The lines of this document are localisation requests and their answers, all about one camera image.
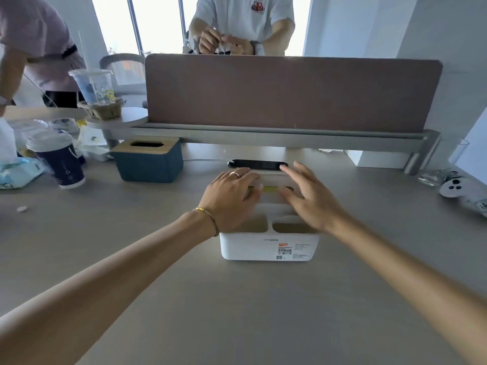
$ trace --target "brown partition panel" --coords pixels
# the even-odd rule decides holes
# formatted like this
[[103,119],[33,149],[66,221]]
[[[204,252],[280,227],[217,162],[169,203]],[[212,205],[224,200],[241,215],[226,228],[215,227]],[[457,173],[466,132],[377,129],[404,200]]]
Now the brown partition panel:
[[420,132],[441,70],[437,60],[153,54],[149,121]]

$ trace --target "wristwatch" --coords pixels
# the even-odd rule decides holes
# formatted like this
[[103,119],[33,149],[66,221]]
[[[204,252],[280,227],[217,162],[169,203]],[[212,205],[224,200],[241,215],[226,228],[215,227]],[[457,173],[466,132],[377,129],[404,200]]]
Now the wristwatch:
[[251,41],[250,44],[254,47],[254,55],[265,56],[264,46],[259,41]]

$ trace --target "bracelet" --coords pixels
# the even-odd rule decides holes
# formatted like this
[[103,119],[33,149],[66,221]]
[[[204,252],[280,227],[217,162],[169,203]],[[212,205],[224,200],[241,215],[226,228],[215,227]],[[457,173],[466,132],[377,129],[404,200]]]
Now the bracelet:
[[220,229],[218,229],[218,226],[216,225],[216,220],[215,218],[213,217],[212,214],[210,214],[207,210],[205,210],[204,208],[202,207],[197,207],[196,209],[193,209],[194,210],[199,210],[199,211],[203,211],[204,213],[206,213],[210,218],[211,218],[211,221],[213,222],[213,225],[215,226],[215,230],[216,230],[216,234],[214,235],[214,237],[218,237],[218,235],[220,234]]

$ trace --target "shirt sleeve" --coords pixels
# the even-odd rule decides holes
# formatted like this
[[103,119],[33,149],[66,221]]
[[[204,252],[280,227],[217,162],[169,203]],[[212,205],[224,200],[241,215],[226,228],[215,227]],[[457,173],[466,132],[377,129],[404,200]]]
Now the shirt sleeve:
[[293,0],[272,0],[271,5],[271,25],[283,19],[291,19],[294,24]]
[[21,3],[6,5],[2,1],[0,7],[0,43],[33,56],[43,56],[47,32],[43,20],[23,10]]
[[198,0],[194,17],[203,20],[210,27],[214,27],[216,23],[215,0]]

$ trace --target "chair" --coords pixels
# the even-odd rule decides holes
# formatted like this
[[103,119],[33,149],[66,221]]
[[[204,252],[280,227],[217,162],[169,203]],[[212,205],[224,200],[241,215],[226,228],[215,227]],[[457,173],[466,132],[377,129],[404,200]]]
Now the chair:
[[104,56],[100,60],[100,68],[113,72],[112,83],[115,96],[123,97],[128,106],[141,106],[147,100],[145,57],[132,53],[117,53]]

